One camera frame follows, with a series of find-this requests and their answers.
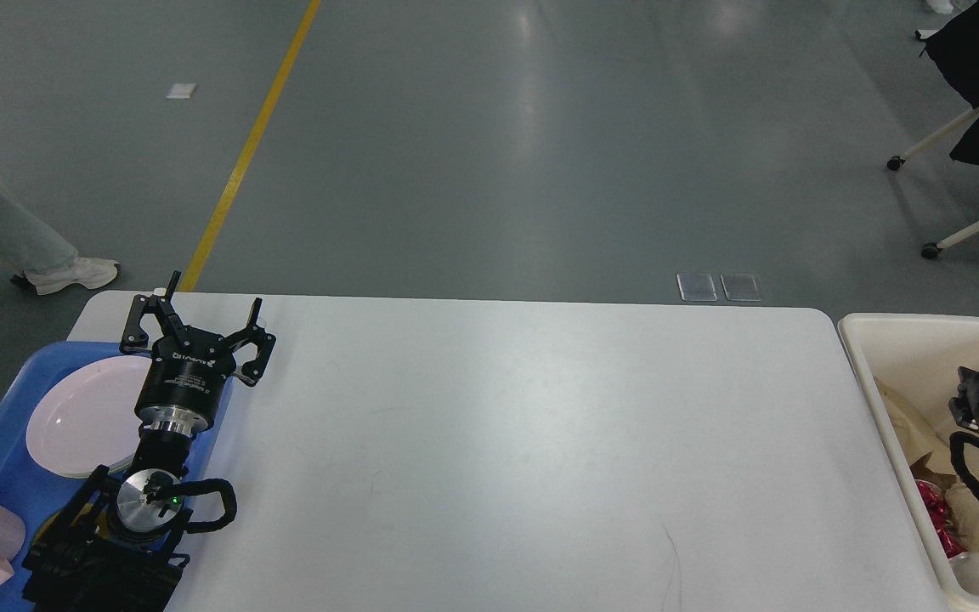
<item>white bin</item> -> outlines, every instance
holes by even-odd
[[[979,318],[849,314],[838,329],[941,589],[956,609],[979,609],[979,596],[968,593],[955,580],[874,384],[877,378],[904,396],[940,438],[947,440],[959,430],[948,409],[959,384],[957,369],[979,369]]]

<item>white plate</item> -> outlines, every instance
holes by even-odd
[[[149,366],[146,357],[121,355],[59,380],[28,419],[32,460],[67,478],[86,478],[98,465],[124,468],[139,446],[135,403]]]

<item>chair leg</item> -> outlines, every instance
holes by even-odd
[[[966,240],[967,237],[974,235],[979,232],[979,221],[975,224],[967,226],[967,228],[960,229],[957,232],[945,237],[945,239],[938,241],[937,243],[925,244],[924,248],[921,249],[920,255],[928,259],[935,259],[939,252],[943,251],[945,248],[954,247],[955,244],[960,241]]]
[[[909,147],[908,150],[903,152],[901,155],[891,156],[890,161],[886,163],[886,167],[889,167],[889,169],[893,170],[894,172],[900,170],[901,166],[905,162],[913,159],[914,156],[920,155],[921,152],[928,150],[929,147],[932,147],[932,145],[939,142],[939,140],[943,139],[944,136],[954,132],[957,128],[962,128],[963,125],[975,120],[977,117],[979,117],[979,107],[963,112],[962,115],[956,116],[947,124],[943,125],[943,127],[940,127],[939,129],[936,129],[935,132],[929,134],[927,139],[922,139],[919,143],[913,144],[912,147]]]

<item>white sneaker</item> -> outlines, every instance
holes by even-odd
[[[78,257],[70,268],[46,275],[25,275],[25,280],[32,283],[37,295],[55,293],[74,283],[81,284],[86,289],[98,289],[120,274],[117,267],[119,264],[119,261],[113,259]]]

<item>white table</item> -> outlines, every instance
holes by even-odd
[[[132,295],[94,296],[70,339],[119,340]],[[229,332],[251,300],[174,303]],[[240,515],[187,535],[168,609],[948,608],[818,311],[263,296],[262,317],[271,363],[207,468]]]

